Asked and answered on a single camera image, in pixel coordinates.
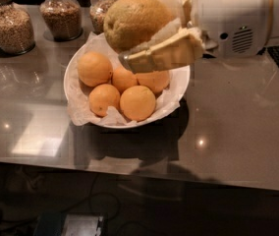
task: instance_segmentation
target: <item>reflective surface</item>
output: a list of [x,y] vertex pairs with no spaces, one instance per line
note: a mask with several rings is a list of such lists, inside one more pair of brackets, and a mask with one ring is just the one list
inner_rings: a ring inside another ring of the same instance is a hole
[[279,190],[279,69],[268,57],[192,66],[182,106],[137,129],[76,127],[63,77],[92,30],[55,42],[28,7],[36,47],[0,52],[0,161]]

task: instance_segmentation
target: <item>bowl of oranges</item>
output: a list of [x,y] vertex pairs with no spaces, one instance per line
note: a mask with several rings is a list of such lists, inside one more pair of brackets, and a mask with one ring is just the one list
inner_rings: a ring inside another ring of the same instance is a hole
[[128,129],[171,114],[180,106],[189,80],[189,66],[133,74],[121,65],[103,34],[91,34],[68,64],[64,91],[75,125]]

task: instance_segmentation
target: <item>paper liner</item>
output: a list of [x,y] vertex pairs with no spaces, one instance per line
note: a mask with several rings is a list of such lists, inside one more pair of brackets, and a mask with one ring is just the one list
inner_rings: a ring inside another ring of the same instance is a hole
[[70,61],[64,79],[64,90],[68,99],[68,113],[77,126],[93,123],[98,126],[127,129],[134,128],[164,118],[180,106],[190,80],[190,67],[178,68],[170,71],[170,85],[158,97],[154,113],[144,121],[136,122],[128,120],[114,107],[109,107],[107,116],[97,117],[89,109],[88,95],[92,88],[82,87],[78,75],[78,59],[88,51],[97,51],[106,55],[113,68],[120,65],[118,55],[108,45],[104,34],[91,33],[86,44],[75,54]]

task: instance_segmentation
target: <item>gray countertop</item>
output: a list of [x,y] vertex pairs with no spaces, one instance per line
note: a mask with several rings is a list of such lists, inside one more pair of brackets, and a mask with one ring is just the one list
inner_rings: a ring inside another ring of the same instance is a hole
[[181,107],[129,130],[86,124],[67,113],[64,74],[92,30],[53,41],[28,6],[36,47],[0,52],[0,162],[279,190],[279,69],[265,53],[192,65]]

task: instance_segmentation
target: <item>countertop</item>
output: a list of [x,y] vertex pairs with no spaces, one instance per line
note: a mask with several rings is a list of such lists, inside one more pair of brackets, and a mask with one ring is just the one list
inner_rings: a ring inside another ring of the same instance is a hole
[[181,107],[136,129],[75,126],[64,74],[92,31],[53,41],[27,6],[35,48],[0,51],[0,162],[279,190],[279,69],[268,53],[201,59]]

